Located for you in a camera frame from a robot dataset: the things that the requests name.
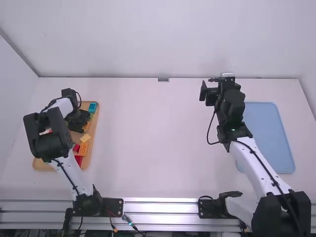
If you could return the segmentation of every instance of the metal rail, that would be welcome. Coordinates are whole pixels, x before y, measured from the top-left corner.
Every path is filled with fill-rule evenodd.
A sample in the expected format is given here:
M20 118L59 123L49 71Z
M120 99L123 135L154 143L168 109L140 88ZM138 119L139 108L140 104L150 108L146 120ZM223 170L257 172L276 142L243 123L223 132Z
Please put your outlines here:
M140 231L240 232L237 219L200 219L195 198L124 198L124 213ZM0 229L61 229L69 200L0 200ZM119 230L133 229L113 218ZM72 219L77 229L80 217ZM106 217L84 217L83 230L111 230ZM316 233L316 204L312 205L312 233Z

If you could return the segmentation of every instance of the wooden tray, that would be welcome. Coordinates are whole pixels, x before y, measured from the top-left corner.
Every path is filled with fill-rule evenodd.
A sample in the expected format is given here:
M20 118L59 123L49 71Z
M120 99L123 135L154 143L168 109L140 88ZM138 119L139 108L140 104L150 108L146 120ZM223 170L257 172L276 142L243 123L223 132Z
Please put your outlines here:
M80 109L88 111L90 103L93 103L93 102L96 102L96 101L83 101ZM97 104L98 104L97 110L95 114L93 115L92 120L90 120L90 127L88 128L88 130L85 133L70 131L73 142L77 144L81 143L80 138L84 134L88 133L91 136L91 138L88 141L86 141L88 143L88 150L87 150L86 155L82 158L81 170L86 170L90 164L95 128L97 125L97 121L99 117L99 109L100 109L99 103ZM37 171L55 171L53 167L51 167L48 164L45 164L42 159L38 159L38 158L34 158L33 168Z

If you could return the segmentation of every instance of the white table surface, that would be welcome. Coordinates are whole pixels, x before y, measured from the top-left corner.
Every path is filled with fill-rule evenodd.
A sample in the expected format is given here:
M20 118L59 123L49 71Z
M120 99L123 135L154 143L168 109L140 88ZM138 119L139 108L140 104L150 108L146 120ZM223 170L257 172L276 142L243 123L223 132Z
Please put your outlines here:
M220 144L206 143L213 113L199 101L202 79L41 79L28 113L38 112L61 89L95 100L100 113L91 163L84 175L104 197L217 197L239 190L254 195L246 176ZM277 105L296 170L282 174L295 191L316 200L316 122L297 79L237 79L246 101ZM214 121L210 141L217 140ZM32 168L21 127L0 183L1 199L71 199L68 185L55 172Z

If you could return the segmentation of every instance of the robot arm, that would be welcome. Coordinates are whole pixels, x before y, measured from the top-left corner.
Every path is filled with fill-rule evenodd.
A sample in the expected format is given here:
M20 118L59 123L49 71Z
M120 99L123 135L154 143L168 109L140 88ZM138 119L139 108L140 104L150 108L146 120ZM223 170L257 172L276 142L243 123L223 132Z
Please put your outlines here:
M52 100L40 113L23 118L32 154L61 173L72 189L75 209L85 214L99 212L102 198L93 184L84 178L72 151L73 141L64 119L80 118L76 92L62 90L62 97Z
M242 121L245 94L240 91L241 86L231 75L209 81L218 82L218 87L207 88L203 81L199 99L206 106L214 106L219 142L242 165L260 199L254 202L245 199L241 192L227 192L216 200L208 200L209 210L216 210L219 216L239 218L252 229L254 236L309 236L311 201L304 192L294 192L259 151Z

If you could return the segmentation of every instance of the black cable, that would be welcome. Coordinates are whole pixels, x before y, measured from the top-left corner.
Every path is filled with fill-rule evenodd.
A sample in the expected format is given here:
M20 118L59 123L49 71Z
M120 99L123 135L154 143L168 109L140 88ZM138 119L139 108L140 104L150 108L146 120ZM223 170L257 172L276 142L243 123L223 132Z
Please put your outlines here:
M80 220L80 225L78 227L78 230L80 230L81 226L82 226L82 222L83 222L83 216L81 216L81 220Z
M274 179L274 177L272 176L272 174L269 172L269 170L266 168L266 166L263 164L262 160L258 157L258 155L256 154L256 152L247 144L245 144L244 142L241 142L241 141L238 141L238 140L232 140L231 142L237 142L237 143L240 143L242 145L244 145L245 147L247 147L249 150L250 150L250 153L254 154L254 156L257 158L257 160L259 161L259 163L262 165L262 167L264 168L264 170L267 172L267 174L270 176L273 184L276 186L276 188L278 189L278 191L280 192L281 194L281 197L284 199L284 202L285 204L287 205L288 207L288 210L292 216L292 218L294 219L294 222L295 222L295 225L297 227L297 230L298 230L298 233L300 236L303 236L302 235L302 230L301 230L301 227L300 227L300 224L298 222L298 219L295 215L295 212L291 206L291 204L289 203L289 201L286 199L285 195L284 195L284 192L282 191L282 189L280 188L278 182Z
M133 229L136 230L137 233L141 234L142 236L146 236L147 233L143 234L142 232L140 232L136 226L133 226Z
M80 96L80 94L76 91L76 94L78 94L78 96L79 96L79 98L80 98L80 105L78 106L78 108L80 108L81 107L81 104L82 104L82 100L81 100L81 96Z
M214 119L215 114L216 114L216 111L214 110L214 113L213 113L211 122L209 123L208 129L207 129L207 134L206 134L206 141L207 141L207 143L208 143L209 145L215 145L215 144L220 143L219 141L218 141L218 142L210 143L209 140L208 140L209 130L210 130L210 128L211 128L211 125L212 125L212 122L213 122L213 119Z
M78 195L78 198L79 198L79 191L77 189L77 186L75 186L75 184L73 183L73 181L71 180L71 178L69 177L69 175L67 174L67 172L65 171L65 168L63 167L62 163L59 162L58 160L56 159L52 159L53 161L55 161L58 166L62 169L62 171L64 172L65 176L67 177L67 179L69 180L69 182L71 183L71 185L73 186L73 189L76 191L77 195ZM81 226L82 226L82 222L83 222L83 216L81 216L81 221L80 221L80 225L78 227L78 230L80 230Z

